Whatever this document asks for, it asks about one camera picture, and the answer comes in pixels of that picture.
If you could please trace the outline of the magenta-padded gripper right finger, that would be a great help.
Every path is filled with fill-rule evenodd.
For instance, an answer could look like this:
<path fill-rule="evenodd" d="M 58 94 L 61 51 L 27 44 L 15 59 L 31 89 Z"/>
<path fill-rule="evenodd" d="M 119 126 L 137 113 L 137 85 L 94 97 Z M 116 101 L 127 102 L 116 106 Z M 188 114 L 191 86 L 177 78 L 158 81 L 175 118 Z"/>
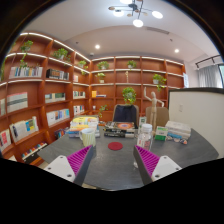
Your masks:
<path fill-rule="evenodd" d="M 159 157 L 137 145 L 134 146 L 133 155 L 144 185 L 181 170 L 181 167 L 167 155 Z"/>

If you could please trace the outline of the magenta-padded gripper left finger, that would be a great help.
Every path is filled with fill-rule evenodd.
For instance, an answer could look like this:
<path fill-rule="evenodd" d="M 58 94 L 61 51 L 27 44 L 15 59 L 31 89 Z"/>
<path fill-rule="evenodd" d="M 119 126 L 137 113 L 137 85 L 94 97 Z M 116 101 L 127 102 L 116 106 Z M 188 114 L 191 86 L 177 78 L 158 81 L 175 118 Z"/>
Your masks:
<path fill-rule="evenodd" d="M 56 176 L 81 186 L 94 154 L 94 146 L 89 145 L 69 155 L 59 155 L 46 168 Z"/>

